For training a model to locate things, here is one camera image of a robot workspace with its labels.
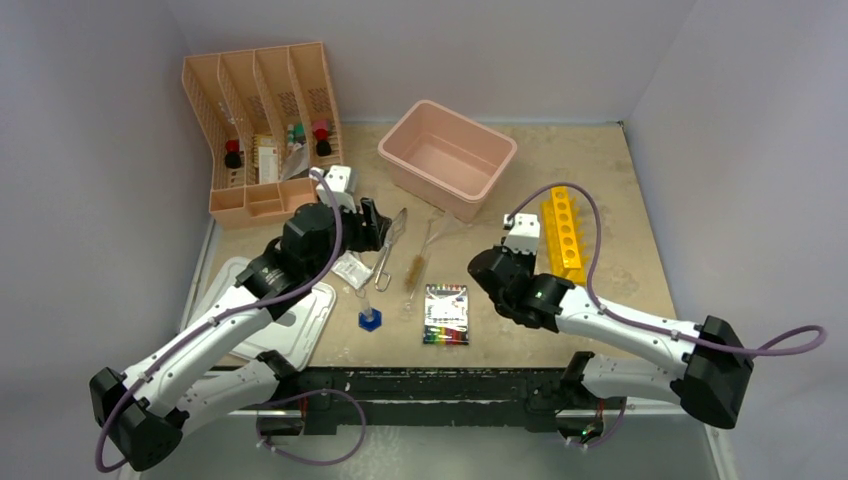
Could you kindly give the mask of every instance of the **test tube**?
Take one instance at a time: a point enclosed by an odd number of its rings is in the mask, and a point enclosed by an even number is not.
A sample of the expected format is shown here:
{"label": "test tube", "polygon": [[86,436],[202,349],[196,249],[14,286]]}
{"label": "test tube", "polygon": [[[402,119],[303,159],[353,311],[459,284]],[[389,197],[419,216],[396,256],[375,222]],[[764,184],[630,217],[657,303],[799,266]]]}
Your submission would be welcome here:
{"label": "test tube", "polygon": [[371,308],[371,302],[368,301],[368,297],[365,295],[365,289],[362,288],[356,291],[356,296],[359,298],[359,312],[365,317],[367,321],[374,320],[374,309]]}

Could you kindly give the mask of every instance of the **blue base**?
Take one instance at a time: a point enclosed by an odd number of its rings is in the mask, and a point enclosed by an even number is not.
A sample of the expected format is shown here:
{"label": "blue base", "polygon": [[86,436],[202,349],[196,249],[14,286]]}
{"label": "blue base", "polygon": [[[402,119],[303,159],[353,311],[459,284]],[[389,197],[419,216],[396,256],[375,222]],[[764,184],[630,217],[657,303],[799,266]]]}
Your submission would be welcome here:
{"label": "blue base", "polygon": [[359,312],[359,326],[364,328],[365,330],[368,330],[369,332],[377,330],[378,328],[380,328],[380,325],[383,324],[383,314],[380,313],[380,311],[376,308],[372,308],[371,311],[374,312],[374,318],[372,318],[370,322],[365,317],[364,313]]}

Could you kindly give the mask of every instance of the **yellow test tube rack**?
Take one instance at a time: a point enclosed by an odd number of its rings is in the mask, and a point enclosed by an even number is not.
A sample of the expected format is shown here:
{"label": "yellow test tube rack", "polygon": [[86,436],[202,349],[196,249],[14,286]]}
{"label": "yellow test tube rack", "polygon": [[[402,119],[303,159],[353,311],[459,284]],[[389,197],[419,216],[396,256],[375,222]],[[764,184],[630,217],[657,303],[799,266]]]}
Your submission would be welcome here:
{"label": "yellow test tube rack", "polygon": [[583,243],[583,231],[575,198],[569,198],[565,187],[552,188],[551,199],[542,202],[542,225],[548,245],[551,273],[578,285],[586,285],[589,257]]}

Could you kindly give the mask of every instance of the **brush bristles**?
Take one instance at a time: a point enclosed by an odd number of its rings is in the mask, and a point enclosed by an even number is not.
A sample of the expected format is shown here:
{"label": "brush bristles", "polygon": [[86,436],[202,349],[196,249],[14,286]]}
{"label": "brush bristles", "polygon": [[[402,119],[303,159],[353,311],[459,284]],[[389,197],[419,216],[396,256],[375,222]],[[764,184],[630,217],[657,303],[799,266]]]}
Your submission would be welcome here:
{"label": "brush bristles", "polygon": [[406,287],[407,292],[412,292],[415,286],[418,285],[418,277],[421,275],[422,270],[424,270],[424,257],[416,255],[412,259],[409,271],[406,272],[406,278],[403,280],[403,286]]}

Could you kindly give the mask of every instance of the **black cap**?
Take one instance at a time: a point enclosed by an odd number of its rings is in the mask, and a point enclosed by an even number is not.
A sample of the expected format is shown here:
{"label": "black cap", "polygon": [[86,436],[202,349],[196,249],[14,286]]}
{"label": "black cap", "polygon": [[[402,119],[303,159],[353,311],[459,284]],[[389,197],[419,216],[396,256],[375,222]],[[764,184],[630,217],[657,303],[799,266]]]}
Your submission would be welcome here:
{"label": "black cap", "polygon": [[240,168],[242,165],[241,155],[239,155],[238,152],[230,152],[224,155],[224,165],[226,165],[227,168]]}

